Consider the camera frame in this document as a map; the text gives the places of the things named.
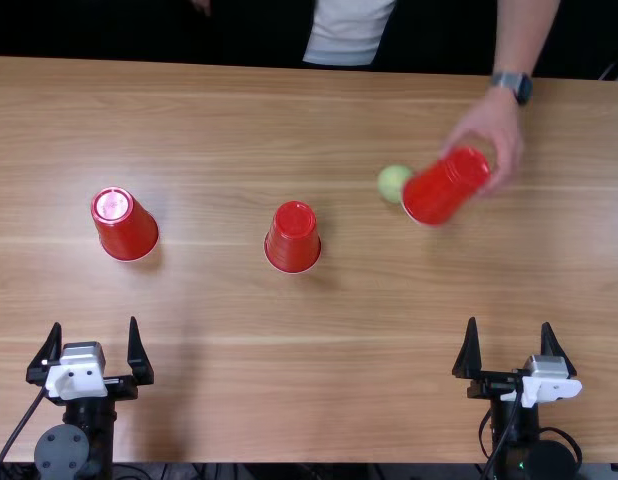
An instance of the wristwatch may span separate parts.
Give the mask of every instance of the wristwatch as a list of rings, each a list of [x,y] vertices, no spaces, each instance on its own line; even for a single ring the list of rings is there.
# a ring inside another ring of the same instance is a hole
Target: wristwatch
[[[531,98],[532,83],[526,73],[495,72],[491,76],[491,85],[510,89],[518,105],[526,105]]]

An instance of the yellow-green ball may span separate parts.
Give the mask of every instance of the yellow-green ball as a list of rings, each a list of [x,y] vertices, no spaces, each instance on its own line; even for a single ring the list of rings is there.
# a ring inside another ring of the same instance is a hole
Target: yellow-green ball
[[[413,171],[404,165],[389,165],[378,175],[378,191],[382,198],[391,203],[402,201],[402,188],[413,176]]]

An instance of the red plastic cup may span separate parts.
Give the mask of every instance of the red plastic cup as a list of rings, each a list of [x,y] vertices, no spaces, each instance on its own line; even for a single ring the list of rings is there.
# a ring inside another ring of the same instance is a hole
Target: red plastic cup
[[[91,216],[102,248],[116,260],[138,260],[158,243],[156,221],[122,188],[105,188],[93,197]]]
[[[304,272],[316,263],[320,237],[316,215],[309,205],[294,201],[278,208],[265,238],[265,255],[285,273]]]
[[[442,225],[490,176],[482,153],[470,147],[457,148],[409,179],[402,190],[402,206],[418,223]]]

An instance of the hand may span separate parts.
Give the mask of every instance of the hand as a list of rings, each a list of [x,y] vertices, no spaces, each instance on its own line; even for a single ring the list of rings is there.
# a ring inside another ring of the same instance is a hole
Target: hand
[[[211,16],[211,0],[191,0],[196,10],[204,12],[208,17]]]
[[[488,140],[496,150],[497,169],[483,189],[484,192],[496,191],[518,168],[523,150],[518,104],[510,90],[490,88],[451,131],[443,144],[441,156],[445,157],[463,137],[470,134]]]

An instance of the black cable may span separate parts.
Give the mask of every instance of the black cable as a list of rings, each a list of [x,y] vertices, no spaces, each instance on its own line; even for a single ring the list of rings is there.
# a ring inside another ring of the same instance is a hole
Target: black cable
[[[387,480],[387,478],[385,477],[385,474],[382,473],[382,468],[380,468],[380,465],[378,465],[377,463],[374,463],[373,468],[378,474],[378,478],[380,478],[380,480]]]
[[[20,432],[22,431],[22,429],[25,427],[25,425],[27,424],[27,422],[33,415],[33,412],[36,411],[36,408],[38,408],[38,405],[40,405],[40,402],[42,402],[42,399],[45,398],[46,392],[47,391],[45,390],[45,387],[42,387],[40,389],[40,392],[38,392],[38,395],[36,395],[36,398],[33,400],[33,403],[25,412],[24,416],[22,417],[22,420],[20,420],[18,425],[16,425],[16,429],[13,431],[11,436],[7,439],[7,443],[5,443],[5,446],[3,447],[2,452],[0,452],[0,467],[5,457],[7,456],[7,453],[9,453],[9,449],[13,445],[13,442],[16,441],[16,438],[18,438],[18,435],[20,435]]]
[[[165,463],[165,466],[162,469],[162,475],[160,475],[160,480],[165,480],[165,475],[167,474],[167,469],[168,468],[169,468],[169,464]]]
[[[482,418],[482,421],[480,422],[480,427],[478,427],[478,441],[480,442],[480,449],[482,450],[482,453],[485,454],[485,458],[489,458],[489,455],[487,454],[487,450],[485,449],[485,444],[482,443],[482,432],[484,432],[485,426],[487,425],[487,422],[489,421],[490,418],[491,418],[491,408],[487,410],[487,413],[485,413],[485,416]]]
[[[145,472],[142,468],[139,467],[134,467],[133,465],[128,465],[126,463],[116,463],[113,468],[128,468],[129,470],[134,470],[138,473],[142,473],[145,477],[147,477],[148,480],[151,480],[151,475],[149,475],[147,472]]]
[[[505,444],[507,435],[509,435],[511,428],[513,427],[513,423],[516,420],[516,415],[518,415],[518,410],[520,409],[520,404],[522,403],[522,389],[522,385],[516,386],[516,400],[513,404],[513,410],[511,410],[511,416],[509,417],[509,421],[507,422],[507,426],[502,432],[502,435],[500,435],[500,440],[498,440],[496,448],[494,448],[491,452],[491,455],[489,455],[489,460],[487,460],[485,469],[483,470],[482,475],[480,475],[480,480],[487,480],[489,470],[491,470],[491,467],[493,467],[493,462],[496,461],[496,456],[498,455],[498,452],[500,452],[500,450],[502,449],[502,446]]]
[[[559,428],[556,428],[556,427],[541,428],[540,433],[543,433],[543,432],[557,433],[562,438],[564,438],[569,445],[571,445],[571,448],[573,448],[573,451],[576,454],[576,473],[577,473],[578,470],[580,470],[580,467],[582,466],[582,449],[580,448],[580,445],[578,445],[578,442],[576,442],[573,439],[573,437],[569,435],[567,432],[565,432],[564,430],[560,430]]]

